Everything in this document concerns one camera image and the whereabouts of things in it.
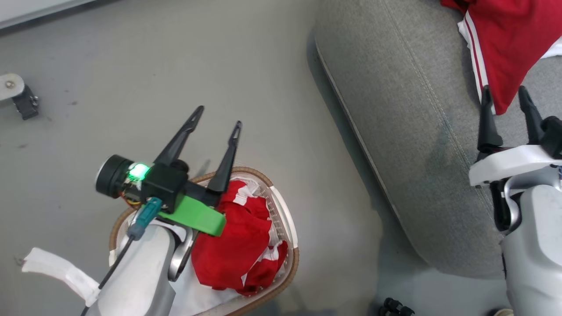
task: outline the black cable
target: black cable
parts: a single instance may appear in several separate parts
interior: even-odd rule
[[[84,310],[82,310],[82,313],[80,314],[80,316],[86,316],[86,313],[88,312],[88,309],[90,309],[90,308],[85,306]]]
[[[113,265],[111,266],[109,271],[107,272],[106,276],[103,278],[102,283],[99,284],[98,288],[100,290],[107,283],[109,278],[111,278],[111,275],[113,274],[113,272],[115,271],[115,269],[119,265],[119,262],[121,262],[121,260],[125,256],[125,253],[127,252],[127,250],[129,250],[129,247],[131,246],[131,243],[133,243],[133,239],[129,238],[129,240],[127,240],[127,244],[125,244],[125,247],[123,247],[123,250],[121,250],[121,253],[119,253],[119,256],[117,256],[117,259],[115,260],[115,262],[113,263]],[[80,314],[80,316],[85,316],[86,313],[88,312],[88,309],[89,309],[89,307],[87,307],[87,306],[84,307],[84,310],[82,310],[82,313]]]

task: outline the gray floor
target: gray floor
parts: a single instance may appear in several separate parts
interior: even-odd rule
[[[242,120],[238,164],[273,180],[297,227],[295,280],[253,314],[367,315],[387,296],[419,315],[506,305],[503,281],[440,274],[409,245],[315,56],[317,4],[104,1],[0,31],[0,72],[42,98],[29,121],[0,105],[1,314],[79,314],[83,301],[14,258],[42,247],[100,280],[124,206],[95,193],[97,168],[115,153],[151,161],[198,105],[182,158],[216,168]]]

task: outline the laundry basket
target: laundry basket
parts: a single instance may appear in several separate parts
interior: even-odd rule
[[[198,178],[191,179],[192,182],[206,186],[215,173],[208,173]],[[238,316],[248,313],[263,303],[273,299],[281,293],[293,281],[294,275],[297,273],[298,267],[298,241],[297,233],[294,228],[293,219],[289,212],[287,204],[279,191],[273,186],[273,183],[261,172],[247,167],[234,167],[232,169],[232,178],[248,178],[259,184],[259,196],[264,197],[271,221],[275,225],[279,239],[285,240],[289,245],[289,251],[284,262],[284,273],[278,276],[273,284],[261,289],[257,294],[250,297],[240,296],[226,303],[216,306],[206,312],[199,313],[198,316]],[[117,235],[120,232],[123,222],[133,213],[133,209],[127,209],[115,222],[110,234],[110,253],[115,253],[117,248]]]

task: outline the green bracket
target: green bracket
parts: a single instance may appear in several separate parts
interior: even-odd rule
[[[158,215],[212,236],[220,236],[226,225],[224,214],[185,195],[178,197],[176,211],[173,214],[159,212]]]

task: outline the teal connector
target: teal connector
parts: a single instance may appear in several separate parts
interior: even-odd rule
[[[137,220],[127,230],[127,236],[135,241],[139,240],[143,236],[148,224],[156,218],[160,209],[162,209],[162,200],[157,197],[151,197],[140,210]]]

